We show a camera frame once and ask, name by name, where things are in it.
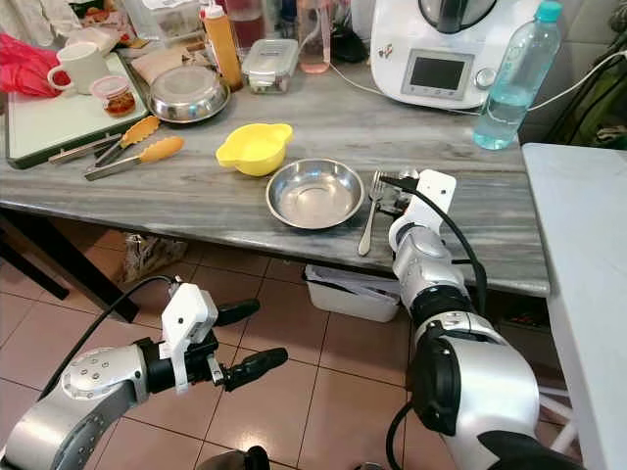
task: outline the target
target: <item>metal fork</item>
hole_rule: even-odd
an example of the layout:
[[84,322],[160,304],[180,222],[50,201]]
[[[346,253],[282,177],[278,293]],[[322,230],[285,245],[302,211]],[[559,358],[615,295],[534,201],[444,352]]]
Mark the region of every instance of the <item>metal fork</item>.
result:
[[360,240],[360,245],[358,246],[358,249],[357,249],[357,253],[360,254],[360,257],[365,257],[367,253],[370,251],[372,221],[374,220],[374,214],[376,213],[376,208],[379,205],[379,201],[383,197],[383,181],[379,179],[380,177],[381,177],[381,171],[376,170],[374,172],[374,176],[372,176],[370,192],[368,193],[368,197],[372,201],[372,204],[370,206],[370,215],[368,216],[368,222],[365,225],[362,239]]

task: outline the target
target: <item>white mug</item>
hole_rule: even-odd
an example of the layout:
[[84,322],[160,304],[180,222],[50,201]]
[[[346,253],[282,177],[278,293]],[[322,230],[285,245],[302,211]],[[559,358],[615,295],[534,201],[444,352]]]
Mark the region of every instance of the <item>white mug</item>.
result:
[[[93,42],[76,42],[66,46],[57,53],[57,59],[61,64],[50,69],[48,82],[58,90],[74,87],[78,93],[89,95],[89,86],[94,81],[111,74],[100,49]],[[71,82],[67,85],[55,83],[54,75],[58,71],[67,72]]]

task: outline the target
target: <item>gray marble surface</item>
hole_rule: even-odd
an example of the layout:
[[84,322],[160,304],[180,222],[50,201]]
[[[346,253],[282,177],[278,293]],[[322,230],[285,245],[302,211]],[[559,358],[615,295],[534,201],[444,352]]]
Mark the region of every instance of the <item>gray marble surface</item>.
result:
[[[364,66],[342,70],[371,85]],[[549,281],[522,153],[478,148],[474,118],[412,107],[354,88],[335,72],[297,71],[285,95],[235,93],[217,117],[191,126],[160,129],[130,150],[133,155],[169,135],[185,139],[176,156],[89,182],[90,158],[15,170],[0,159],[0,205],[47,215],[268,252],[287,258],[390,272],[387,244],[391,217],[375,218],[372,248],[357,254],[368,203],[348,222],[304,231],[276,220],[265,205],[269,177],[220,167],[214,153],[232,130],[251,122],[294,127],[286,163],[328,158],[354,168],[367,187],[375,169],[396,174],[405,167],[433,168],[458,179],[453,219],[484,262],[494,289],[544,297]],[[455,257],[463,252],[443,230]],[[472,273],[464,274],[472,282]]]

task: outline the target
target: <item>stainless steel plate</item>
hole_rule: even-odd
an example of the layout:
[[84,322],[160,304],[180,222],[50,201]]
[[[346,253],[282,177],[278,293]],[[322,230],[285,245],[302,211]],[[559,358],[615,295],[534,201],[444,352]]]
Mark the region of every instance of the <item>stainless steel plate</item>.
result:
[[197,122],[215,116],[230,99],[226,83],[213,70],[182,66],[155,78],[148,106],[166,122]]
[[348,220],[363,202],[360,177],[332,160],[300,160],[284,166],[265,188],[279,220],[299,228],[327,228]]

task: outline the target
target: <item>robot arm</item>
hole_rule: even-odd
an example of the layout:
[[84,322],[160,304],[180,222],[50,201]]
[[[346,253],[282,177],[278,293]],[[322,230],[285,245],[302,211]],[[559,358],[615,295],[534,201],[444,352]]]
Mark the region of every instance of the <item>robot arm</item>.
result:
[[16,425],[0,469],[79,470],[109,425],[127,410],[171,387],[213,381],[232,391],[287,360],[283,348],[258,352],[231,368],[214,356],[213,326],[240,320],[256,300],[216,307],[205,291],[181,284],[162,315],[164,341],[149,338],[123,348],[101,348],[76,358],[59,383]]
[[[446,211],[455,180],[425,170],[416,189]],[[460,470],[581,469],[536,441],[539,393],[531,367],[474,312],[433,213],[414,196],[390,230],[393,269],[415,328],[413,411],[441,433]]]

